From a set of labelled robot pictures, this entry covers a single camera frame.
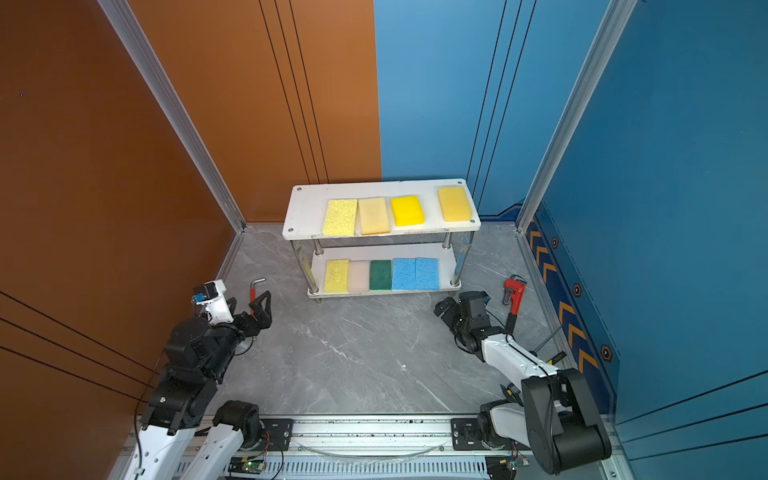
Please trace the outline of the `yellow black caliper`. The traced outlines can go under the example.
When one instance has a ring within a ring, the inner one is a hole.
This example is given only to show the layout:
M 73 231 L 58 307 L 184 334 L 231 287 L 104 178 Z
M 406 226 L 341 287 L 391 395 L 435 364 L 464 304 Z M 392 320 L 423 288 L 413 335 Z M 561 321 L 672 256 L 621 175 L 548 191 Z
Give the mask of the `yellow black caliper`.
M 552 358 L 550 358 L 547 363 L 549 365 L 557 365 L 559 362 L 564 360 L 567 357 L 567 353 L 565 351 L 560 351 L 556 355 L 554 355 Z

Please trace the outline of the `white two-tier shelf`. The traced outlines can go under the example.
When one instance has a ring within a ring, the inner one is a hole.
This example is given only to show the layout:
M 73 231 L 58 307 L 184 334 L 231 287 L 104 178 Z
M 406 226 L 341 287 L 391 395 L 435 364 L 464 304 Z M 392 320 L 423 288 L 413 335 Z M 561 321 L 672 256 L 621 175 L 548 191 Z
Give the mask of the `white two-tier shelf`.
M 470 222 L 443 221 L 438 189 L 463 186 L 472 206 Z M 397 228 L 391 199 L 417 196 L 425 214 L 423 225 Z M 333 199 L 383 197 L 387 202 L 390 232 L 362 235 L 359 208 L 353 237 L 326 237 L 322 234 L 328 202 Z M 309 297 L 341 298 L 354 296 L 452 292 L 461 286 L 461 274 L 475 233 L 481 221 L 466 183 L 462 179 L 364 182 L 297 185 L 292 189 L 284 219 L 283 237 L 294 250 L 307 284 Z M 437 291 L 368 291 L 366 293 L 326 294 L 323 291 L 326 262 L 393 260 L 395 258 L 435 258 L 439 261 L 440 289 Z

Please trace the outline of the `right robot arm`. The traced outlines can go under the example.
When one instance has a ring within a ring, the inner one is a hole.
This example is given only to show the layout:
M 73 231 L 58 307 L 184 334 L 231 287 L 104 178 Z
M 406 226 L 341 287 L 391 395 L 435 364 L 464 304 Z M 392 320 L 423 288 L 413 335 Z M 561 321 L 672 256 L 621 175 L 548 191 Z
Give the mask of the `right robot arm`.
M 516 441 L 530 448 L 551 475 L 607 460 L 612 445 L 585 376 L 540 359 L 514 338 L 518 299 L 504 295 L 509 307 L 502 325 L 494 325 L 484 291 L 447 297 L 433 310 L 460 350 L 504 375 L 505 398 L 481 407 L 480 438 L 498 448 Z

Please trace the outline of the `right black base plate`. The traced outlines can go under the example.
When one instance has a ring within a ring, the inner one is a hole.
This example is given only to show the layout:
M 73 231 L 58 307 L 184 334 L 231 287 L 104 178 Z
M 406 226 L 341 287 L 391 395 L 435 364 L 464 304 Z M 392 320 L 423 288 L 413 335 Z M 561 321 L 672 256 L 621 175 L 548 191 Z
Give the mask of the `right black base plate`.
M 493 450 L 490 427 L 478 417 L 457 417 L 450 420 L 452 448 L 455 451 Z

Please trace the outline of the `green circuit board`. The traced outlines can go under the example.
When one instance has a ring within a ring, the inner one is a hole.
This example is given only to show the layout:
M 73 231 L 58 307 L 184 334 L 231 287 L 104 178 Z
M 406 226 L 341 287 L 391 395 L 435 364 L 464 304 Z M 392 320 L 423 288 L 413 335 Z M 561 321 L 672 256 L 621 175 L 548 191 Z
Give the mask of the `green circuit board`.
M 521 469 L 530 466 L 524 457 L 486 456 L 486 472 L 490 480 L 514 480 Z
M 233 457 L 227 467 L 229 477 L 234 474 L 259 475 L 265 469 L 265 461 L 256 457 Z

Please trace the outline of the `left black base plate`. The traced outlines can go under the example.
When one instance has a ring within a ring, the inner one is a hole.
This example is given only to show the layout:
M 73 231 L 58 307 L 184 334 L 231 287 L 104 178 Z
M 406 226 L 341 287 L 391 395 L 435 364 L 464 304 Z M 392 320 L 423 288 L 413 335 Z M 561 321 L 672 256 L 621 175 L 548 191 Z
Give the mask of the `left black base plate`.
M 261 418 L 257 429 L 258 436 L 243 443 L 245 451 L 284 452 L 289 449 L 293 433 L 294 420 L 292 418 Z

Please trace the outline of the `green scouring sponge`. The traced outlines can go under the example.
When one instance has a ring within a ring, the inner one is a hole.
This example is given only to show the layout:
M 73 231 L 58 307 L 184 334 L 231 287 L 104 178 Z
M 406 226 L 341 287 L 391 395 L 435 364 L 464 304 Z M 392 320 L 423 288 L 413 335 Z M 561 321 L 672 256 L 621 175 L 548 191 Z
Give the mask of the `green scouring sponge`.
M 372 260 L 369 268 L 369 290 L 390 291 L 392 289 L 392 261 Z

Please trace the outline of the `bright yellow foam sponge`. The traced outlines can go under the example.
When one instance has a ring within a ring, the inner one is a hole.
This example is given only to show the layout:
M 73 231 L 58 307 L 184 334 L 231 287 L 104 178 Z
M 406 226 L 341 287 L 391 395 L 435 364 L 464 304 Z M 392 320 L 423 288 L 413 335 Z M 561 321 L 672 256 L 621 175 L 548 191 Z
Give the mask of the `bright yellow foam sponge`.
M 417 196 L 392 198 L 390 204 L 397 228 L 424 224 L 425 214 Z

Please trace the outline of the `golden yellow sponge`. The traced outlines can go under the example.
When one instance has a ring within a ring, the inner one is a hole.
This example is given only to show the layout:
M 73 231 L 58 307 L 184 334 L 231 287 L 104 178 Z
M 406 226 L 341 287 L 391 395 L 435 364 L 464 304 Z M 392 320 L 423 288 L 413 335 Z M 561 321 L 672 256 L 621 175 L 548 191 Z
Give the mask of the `golden yellow sponge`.
M 472 206 L 463 186 L 439 188 L 438 200 L 444 222 L 457 223 L 472 220 Z

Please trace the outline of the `red pipe wrench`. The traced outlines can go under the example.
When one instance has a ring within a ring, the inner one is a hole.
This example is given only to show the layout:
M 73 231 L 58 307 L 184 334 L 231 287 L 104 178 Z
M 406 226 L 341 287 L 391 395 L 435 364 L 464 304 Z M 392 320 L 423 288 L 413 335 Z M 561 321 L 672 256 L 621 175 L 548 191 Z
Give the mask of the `red pipe wrench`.
M 504 282 L 502 304 L 509 308 L 506 317 L 505 330 L 510 335 L 514 334 L 526 286 L 527 282 L 525 279 L 517 274 L 511 275 Z

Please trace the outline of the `blue cellulose sponge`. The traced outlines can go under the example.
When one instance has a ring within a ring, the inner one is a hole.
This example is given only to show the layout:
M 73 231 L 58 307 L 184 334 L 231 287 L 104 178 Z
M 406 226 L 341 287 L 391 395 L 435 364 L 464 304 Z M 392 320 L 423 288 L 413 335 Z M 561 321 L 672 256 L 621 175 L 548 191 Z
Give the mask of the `blue cellulose sponge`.
M 395 258 L 392 260 L 392 290 L 416 290 L 416 260 L 412 258 Z
M 435 258 L 417 258 L 415 260 L 414 282 L 415 289 L 418 291 L 439 290 L 439 261 Z

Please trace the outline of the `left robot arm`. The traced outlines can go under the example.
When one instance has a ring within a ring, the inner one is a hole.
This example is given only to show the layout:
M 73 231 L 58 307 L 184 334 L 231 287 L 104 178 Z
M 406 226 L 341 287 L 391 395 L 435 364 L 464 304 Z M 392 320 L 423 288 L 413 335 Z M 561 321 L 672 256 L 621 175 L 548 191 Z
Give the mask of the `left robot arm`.
M 136 445 L 126 478 L 173 477 L 239 345 L 271 327 L 270 291 L 252 294 L 244 312 L 237 312 L 236 299 L 225 293 L 220 280 L 194 289 L 191 302 L 199 310 L 173 329 L 164 347 L 167 362 L 134 424 Z M 270 441 L 258 406 L 229 400 L 215 413 L 202 447 L 182 476 L 217 479 L 237 451 L 267 453 Z

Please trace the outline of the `right green circuit board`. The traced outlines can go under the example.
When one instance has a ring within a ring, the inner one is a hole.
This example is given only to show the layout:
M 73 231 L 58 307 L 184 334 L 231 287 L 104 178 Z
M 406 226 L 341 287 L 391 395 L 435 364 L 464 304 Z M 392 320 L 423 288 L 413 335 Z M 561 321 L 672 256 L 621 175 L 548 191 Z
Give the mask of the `right green circuit board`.
M 521 469 L 530 466 L 524 457 L 486 456 L 486 472 L 490 480 L 514 480 Z

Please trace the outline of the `left green circuit board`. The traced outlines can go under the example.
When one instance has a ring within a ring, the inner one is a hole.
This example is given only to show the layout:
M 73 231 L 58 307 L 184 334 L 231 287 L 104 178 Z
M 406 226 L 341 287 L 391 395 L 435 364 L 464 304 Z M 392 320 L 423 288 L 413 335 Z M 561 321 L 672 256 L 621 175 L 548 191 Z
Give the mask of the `left green circuit board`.
M 259 475 L 265 469 L 265 461 L 256 457 L 233 457 L 227 467 L 229 477 L 234 474 Z

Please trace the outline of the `pale yellow orange-backed sponge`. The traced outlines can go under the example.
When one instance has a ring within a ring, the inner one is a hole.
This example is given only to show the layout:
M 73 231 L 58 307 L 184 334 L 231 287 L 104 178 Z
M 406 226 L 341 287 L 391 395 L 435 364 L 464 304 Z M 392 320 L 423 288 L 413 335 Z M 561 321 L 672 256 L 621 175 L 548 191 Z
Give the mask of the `pale yellow orange-backed sponge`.
M 360 199 L 358 208 L 362 235 L 378 235 L 390 232 L 390 220 L 385 198 Z

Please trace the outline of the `black yellow screwdriver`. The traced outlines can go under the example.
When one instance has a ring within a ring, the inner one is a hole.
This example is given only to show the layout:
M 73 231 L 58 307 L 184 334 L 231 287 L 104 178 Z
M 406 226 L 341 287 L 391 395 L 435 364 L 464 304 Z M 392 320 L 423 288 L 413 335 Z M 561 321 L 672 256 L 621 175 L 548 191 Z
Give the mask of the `black yellow screwdriver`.
M 532 353 L 535 355 L 538 355 L 539 352 L 551 341 L 553 338 L 558 334 L 561 333 L 561 327 L 555 328 L 550 334 L 539 344 L 537 345 L 533 350 Z

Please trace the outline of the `light yellow cellulose sponge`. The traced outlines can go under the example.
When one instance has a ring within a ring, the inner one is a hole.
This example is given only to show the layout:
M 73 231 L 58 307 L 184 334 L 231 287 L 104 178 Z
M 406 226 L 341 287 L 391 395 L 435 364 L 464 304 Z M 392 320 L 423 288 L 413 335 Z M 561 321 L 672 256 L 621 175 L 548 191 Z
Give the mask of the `light yellow cellulose sponge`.
M 356 199 L 333 199 L 328 202 L 322 234 L 326 237 L 353 237 L 356 229 Z

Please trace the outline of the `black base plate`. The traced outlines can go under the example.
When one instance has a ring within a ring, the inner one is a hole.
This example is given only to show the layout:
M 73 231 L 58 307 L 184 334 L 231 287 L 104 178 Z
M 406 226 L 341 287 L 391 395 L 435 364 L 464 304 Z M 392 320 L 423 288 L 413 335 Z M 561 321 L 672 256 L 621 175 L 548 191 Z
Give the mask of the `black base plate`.
M 493 450 L 490 427 L 478 417 L 457 417 L 450 420 L 452 448 L 455 451 Z
M 284 452 L 289 449 L 293 433 L 294 420 L 292 418 L 261 418 L 257 429 L 258 436 L 243 443 L 245 451 Z

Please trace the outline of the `beige foam sponge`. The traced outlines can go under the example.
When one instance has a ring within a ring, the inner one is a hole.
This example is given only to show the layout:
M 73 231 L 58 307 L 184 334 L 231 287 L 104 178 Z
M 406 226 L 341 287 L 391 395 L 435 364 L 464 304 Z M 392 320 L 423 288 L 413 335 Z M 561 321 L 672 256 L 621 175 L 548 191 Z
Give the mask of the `beige foam sponge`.
M 366 293 L 370 290 L 369 261 L 349 262 L 347 287 L 349 293 Z

